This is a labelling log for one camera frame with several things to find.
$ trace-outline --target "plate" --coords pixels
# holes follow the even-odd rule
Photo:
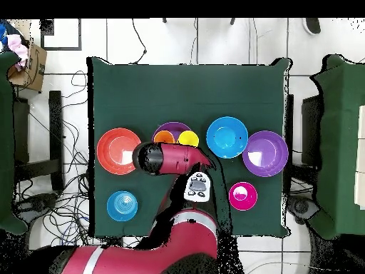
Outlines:
[[[174,136],[175,142],[177,142],[179,139],[179,135],[183,131],[191,131],[191,129],[190,129],[190,127],[186,126],[184,123],[181,123],[181,122],[167,122],[156,129],[155,133],[152,136],[152,142],[153,142],[155,135],[159,131],[171,132]]]
[[[113,220],[126,222],[137,213],[137,199],[130,192],[117,191],[109,197],[106,203],[106,210]]]
[[[288,161],[288,147],[284,139],[272,131],[254,133],[242,154],[247,169],[256,176],[274,176]]]
[[[231,116],[218,118],[207,130],[207,145],[219,158],[234,158],[247,145],[247,129],[243,122]]]
[[[229,193],[230,203],[237,210],[249,210],[257,201],[257,191],[247,182],[234,184]]]
[[[119,176],[135,170],[132,161],[134,148],[140,144],[137,135],[126,128],[104,133],[96,147],[99,163],[110,173]]]

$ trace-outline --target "table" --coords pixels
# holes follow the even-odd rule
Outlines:
[[[150,141],[155,129],[167,121],[189,125],[199,136],[202,150],[207,150],[207,128],[221,116],[243,121],[249,135],[262,130],[282,135],[284,72],[288,67],[288,59],[278,59],[271,66],[131,66],[89,58],[89,82],[93,83],[88,98],[89,131],[94,150],[100,137],[112,128],[128,128],[141,141]],[[231,208],[233,234],[287,235],[282,226],[282,173],[269,178],[254,176],[241,156],[221,162],[228,189],[238,181],[247,181],[258,191],[253,209]],[[96,155],[91,175],[95,178],[95,200],[91,203],[95,237],[147,235],[174,179],[141,171],[113,175],[101,167]],[[124,223],[114,221],[106,211],[108,197],[119,190],[130,191],[138,200],[136,216]]]

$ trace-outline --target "purple bowl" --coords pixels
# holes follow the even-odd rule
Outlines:
[[[284,139],[272,131],[259,131],[248,138],[242,157],[247,169],[256,176],[274,176],[288,161]]]
[[[173,134],[173,136],[174,136],[175,142],[177,142],[178,139],[179,139],[179,135],[183,131],[191,131],[191,129],[190,129],[190,127],[186,126],[184,123],[180,123],[180,122],[167,122],[167,123],[161,125],[159,128],[157,128],[157,130],[153,134],[152,142],[153,142],[153,138],[155,137],[155,135],[159,131],[169,131],[169,132],[171,132]]]

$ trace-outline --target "blue plate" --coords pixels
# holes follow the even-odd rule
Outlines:
[[[135,216],[138,203],[135,196],[127,191],[113,193],[106,203],[109,216],[118,222],[126,222]]]
[[[245,149],[248,133],[240,120],[223,116],[210,124],[207,130],[207,145],[219,158],[234,158]]]

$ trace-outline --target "cardboard box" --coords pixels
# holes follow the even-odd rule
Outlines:
[[[46,66],[47,51],[34,44],[30,37],[31,20],[8,20],[11,24],[15,23],[15,28],[18,29],[24,38],[29,41],[28,60],[26,68],[17,71],[15,66],[9,69],[8,77],[10,82],[20,87],[27,87],[34,91],[42,91],[44,69]]]

